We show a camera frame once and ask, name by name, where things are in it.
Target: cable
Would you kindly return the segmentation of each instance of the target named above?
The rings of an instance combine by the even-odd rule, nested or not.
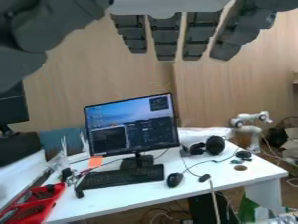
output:
[[[213,162],[213,163],[221,163],[221,162],[225,162],[226,160],[229,160],[230,158],[233,158],[233,157],[235,156],[235,153],[237,153],[238,150],[239,150],[239,147],[235,149],[233,155],[231,155],[230,157],[227,157],[226,159],[223,159],[223,160],[206,160],[206,161],[202,161],[202,162],[195,163],[195,164],[194,164],[193,166],[190,166],[190,167],[186,166],[184,157],[181,157],[181,159],[182,159],[182,161],[184,161],[184,165],[185,165],[185,170],[184,170],[182,174],[184,174],[186,171],[189,171],[189,173],[190,173],[193,176],[201,177],[201,176],[195,175],[195,174],[190,171],[190,169],[191,169],[194,166],[197,166],[197,165],[199,165],[199,164],[203,164],[203,163],[209,163],[209,162]]]
[[[215,211],[215,217],[217,217],[217,224],[221,224],[221,217],[219,217],[218,206],[217,206],[217,196],[213,190],[211,178],[209,183],[210,183],[211,199],[213,199],[213,205],[214,205],[214,211]]]
[[[185,163],[185,160],[184,160],[184,157],[181,156],[181,159],[182,159],[182,161],[184,161],[184,166],[185,166],[185,171],[181,173],[181,174],[184,174],[186,171],[189,171],[189,173],[193,175],[193,176],[195,176],[195,177],[201,177],[199,175],[197,175],[197,174],[194,174],[191,171],[190,171],[190,168],[187,168],[187,166],[186,166],[186,163]]]
[[[265,143],[266,143],[266,145],[267,145],[267,148],[269,148],[271,154],[273,154],[278,159],[282,159],[281,156],[278,156],[277,153],[273,151],[273,148],[271,148],[271,146],[270,146],[270,144],[269,144],[269,141],[267,141],[267,139],[266,139],[266,137],[265,137],[265,135],[263,135],[262,133],[261,133],[261,137],[262,137],[262,139],[263,139],[263,141],[265,141]]]
[[[148,211],[146,211],[146,213],[142,215],[142,218],[141,218],[141,224],[144,223],[144,219],[145,219],[145,217],[146,217],[146,215],[152,212],[152,211],[154,211],[154,210],[161,210],[161,211],[164,211],[164,212],[169,212],[169,210],[166,210],[166,209],[164,209],[164,208],[152,208],[152,209],[149,209]]]
[[[150,224],[153,224],[154,219],[156,219],[158,216],[161,216],[161,215],[166,216],[168,219],[173,220],[173,218],[172,218],[169,215],[166,215],[166,213],[158,213],[158,214],[152,218],[152,220],[150,220]]]
[[[231,210],[234,211],[234,209],[233,209],[233,206],[231,206],[231,203],[230,203],[230,200],[227,199],[227,197],[223,195],[223,193],[222,194],[219,194],[218,192],[215,192],[215,194],[217,195],[219,195],[221,197],[223,197],[225,199],[226,199],[226,201],[227,201],[227,203],[226,203],[226,217],[227,217],[227,221],[229,221],[229,216],[230,216],[230,212],[229,212],[229,208],[231,207]]]
[[[169,151],[169,149],[170,148],[168,148],[156,158],[154,158],[154,160],[157,160],[157,159],[160,159],[165,154],[166,154],[166,152]]]
[[[101,165],[97,166],[97,167],[93,167],[93,168],[89,168],[89,169],[86,169],[86,170],[82,170],[81,173],[80,173],[80,175],[86,175],[92,170],[94,170],[94,169],[97,169],[97,168],[100,168],[100,167],[102,167],[102,166],[106,166],[106,165],[109,165],[110,163],[114,163],[114,162],[117,162],[117,161],[121,161],[121,160],[124,160],[124,159],[116,159],[116,160],[113,160],[113,161],[110,161],[110,162],[108,162],[108,163],[101,164]]]

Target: desk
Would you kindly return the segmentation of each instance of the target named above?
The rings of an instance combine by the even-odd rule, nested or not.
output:
[[[4,194],[0,197],[0,210],[32,186],[46,170],[44,150],[0,168],[0,193]]]
[[[238,146],[226,142],[223,153],[211,157],[205,154],[185,158],[187,167],[199,161],[210,159],[222,160],[230,157]],[[164,150],[148,152],[153,156],[160,155]],[[104,163],[126,156],[114,156],[104,159]],[[282,212],[281,208],[281,185],[279,179],[287,176],[287,172],[261,159],[253,156],[251,162],[245,162],[246,171],[235,171],[230,160],[222,163],[205,163],[195,166],[191,171],[203,175],[209,173],[213,179],[214,190],[226,190],[234,187],[245,186],[246,196],[263,207],[270,208],[275,213]],[[156,161],[156,164],[164,163],[165,177],[170,173],[182,172],[185,166],[180,158],[180,148],[173,148]],[[88,167],[88,161],[72,165],[72,168],[82,170]],[[118,169],[120,162],[114,162],[98,169],[98,171]],[[57,174],[52,175],[45,184],[57,182]],[[122,212],[138,207],[160,204],[182,198],[193,197],[210,193],[209,181],[198,182],[198,178],[185,173],[181,184],[169,189],[166,181],[117,186],[84,191],[85,197],[76,198],[73,186],[66,188],[64,195],[57,201],[46,223],[65,223],[84,220],[96,216],[102,216],[116,212]]]

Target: orange object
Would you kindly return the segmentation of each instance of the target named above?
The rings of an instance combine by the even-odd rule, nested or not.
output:
[[[102,163],[102,156],[92,156],[89,159],[88,167],[94,168]]]

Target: wooden panel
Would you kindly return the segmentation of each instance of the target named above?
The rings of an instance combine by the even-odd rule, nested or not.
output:
[[[106,16],[66,37],[25,80],[31,121],[13,128],[80,125],[86,105],[170,91],[169,74],[170,64],[156,60],[152,38],[148,54],[130,54]]]
[[[209,51],[198,62],[177,60],[174,77],[184,126],[226,126],[239,112],[269,110],[275,121],[294,113],[297,19],[297,10],[279,13],[274,27],[261,32],[229,62],[210,59]]]

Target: monitor stand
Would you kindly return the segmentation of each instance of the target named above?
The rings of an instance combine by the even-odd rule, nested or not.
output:
[[[124,159],[120,169],[134,169],[138,167],[153,166],[154,159],[152,155],[141,155],[138,152],[134,153],[134,157]]]
[[[1,138],[9,138],[11,136],[19,135],[19,132],[12,131],[12,129],[5,125],[0,125],[0,132],[3,132],[3,136],[0,135]]]

